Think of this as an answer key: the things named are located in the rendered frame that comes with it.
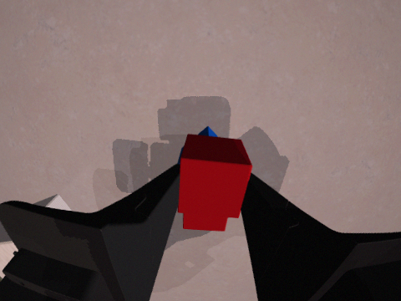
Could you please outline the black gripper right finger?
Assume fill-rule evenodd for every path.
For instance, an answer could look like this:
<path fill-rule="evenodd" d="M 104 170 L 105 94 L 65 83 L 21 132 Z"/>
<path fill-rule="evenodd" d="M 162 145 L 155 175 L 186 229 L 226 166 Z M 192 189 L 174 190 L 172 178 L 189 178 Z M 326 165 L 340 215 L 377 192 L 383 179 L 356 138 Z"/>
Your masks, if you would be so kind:
<path fill-rule="evenodd" d="M 258 301 L 318 301 L 352 268 L 401 260 L 401 232 L 331 230 L 254 174 L 241 218 Z"/>

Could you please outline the red cube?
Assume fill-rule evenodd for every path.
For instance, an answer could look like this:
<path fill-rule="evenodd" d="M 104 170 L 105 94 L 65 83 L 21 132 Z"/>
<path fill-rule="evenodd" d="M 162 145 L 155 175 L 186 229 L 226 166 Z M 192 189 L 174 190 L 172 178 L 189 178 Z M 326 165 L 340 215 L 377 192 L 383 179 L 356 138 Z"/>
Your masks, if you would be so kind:
<path fill-rule="evenodd" d="M 224 232 L 227 217 L 212 217 L 211 215 L 183 213 L 183 228 L 185 230 L 203 230 Z"/>
<path fill-rule="evenodd" d="M 188 134 L 177 211 L 238 218 L 252 167 L 241 140 Z"/>

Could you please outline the blue cube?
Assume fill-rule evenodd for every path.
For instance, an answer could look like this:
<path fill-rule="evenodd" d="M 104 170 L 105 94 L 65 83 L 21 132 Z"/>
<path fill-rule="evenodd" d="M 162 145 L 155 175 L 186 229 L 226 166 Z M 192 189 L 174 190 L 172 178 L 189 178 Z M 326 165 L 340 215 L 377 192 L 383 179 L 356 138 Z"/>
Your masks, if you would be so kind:
<path fill-rule="evenodd" d="M 202 130 L 200 132 L 200 134 L 198 135 L 206 135 L 206 136 L 217 136 L 217 134 L 215 134 L 215 131 L 211 129 L 210 126 L 207 126 L 204 130 Z M 218 136 L 217 136 L 218 137 Z M 181 148 L 181 152 L 180 152 L 180 158 L 181 158 L 181 153 L 183 153 L 184 147 Z M 178 160 L 178 163 L 180 164 L 180 159 Z"/>

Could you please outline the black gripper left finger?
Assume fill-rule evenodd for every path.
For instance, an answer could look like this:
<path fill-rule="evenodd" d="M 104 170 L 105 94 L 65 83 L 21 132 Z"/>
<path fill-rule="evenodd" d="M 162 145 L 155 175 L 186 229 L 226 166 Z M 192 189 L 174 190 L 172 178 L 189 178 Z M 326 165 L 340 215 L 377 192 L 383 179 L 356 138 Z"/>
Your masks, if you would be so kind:
<path fill-rule="evenodd" d="M 150 301 L 180 200 L 180 164 L 94 213 L 7 201 L 0 221 L 17 249 L 104 277 L 114 301 Z"/>

